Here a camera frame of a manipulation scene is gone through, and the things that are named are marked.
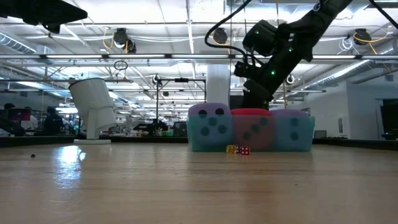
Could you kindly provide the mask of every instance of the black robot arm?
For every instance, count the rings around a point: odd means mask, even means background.
[[[302,59],[311,62],[312,48],[331,22],[352,0],[323,0],[300,20],[281,24],[277,29],[266,21],[258,22],[245,36],[244,48],[270,56],[261,67],[238,62],[234,74],[247,78],[242,108],[264,108],[278,87]]]

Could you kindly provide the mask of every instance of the white column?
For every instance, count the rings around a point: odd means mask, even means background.
[[[229,65],[208,65],[206,90],[208,103],[224,103],[229,106]]]

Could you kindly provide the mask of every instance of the black dot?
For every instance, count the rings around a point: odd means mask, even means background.
[[[205,110],[200,110],[199,111],[199,118],[206,118],[207,112]]]
[[[299,140],[299,134],[297,134],[297,132],[293,132],[290,134],[290,138],[293,141],[297,141],[297,140]]]
[[[210,134],[210,130],[207,127],[204,127],[200,130],[200,134],[203,136],[208,136]]]
[[[261,124],[261,126],[267,125],[268,124],[268,119],[267,118],[261,118],[260,119],[260,124]]]
[[[226,133],[226,126],[224,126],[224,125],[220,125],[220,126],[218,126],[218,132],[220,133],[220,134],[225,134]]]
[[[221,109],[221,108],[218,108],[218,109],[216,110],[216,114],[217,114],[218,116],[222,116],[222,115],[224,115],[224,110]]]
[[[258,125],[253,125],[253,126],[251,126],[251,130],[254,133],[258,133],[260,131],[260,127]]]
[[[291,124],[293,127],[297,127],[297,126],[299,125],[299,120],[298,120],[297,118],[292,118],[292,119],[290,120],[290,124]]]
[[[209,125],[210,126],[216,126],[217,125],[217,119],[216,118],[209,118]]]
[[[244,139],[244,140],[247,140],[247,141],[250,140],[250,139],[251,139],[250,133],[244,133],[244,134],[243,134],[243,139]]]

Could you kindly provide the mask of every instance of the table surface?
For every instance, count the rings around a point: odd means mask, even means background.
[[[396,224],[397,190],[392,151],[314,146],[239,156],[137,143],[0,149],[2,224]]]

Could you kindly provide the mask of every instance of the white stand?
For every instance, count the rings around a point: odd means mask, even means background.
[[[88,110],[88,126],[87,126],[87,139],[75,139],[74,144],[111,144],[111,140],[100,140],[100,132],[96,128],[97,111],[99,108],[95,108],[95,103],[90,104]]]

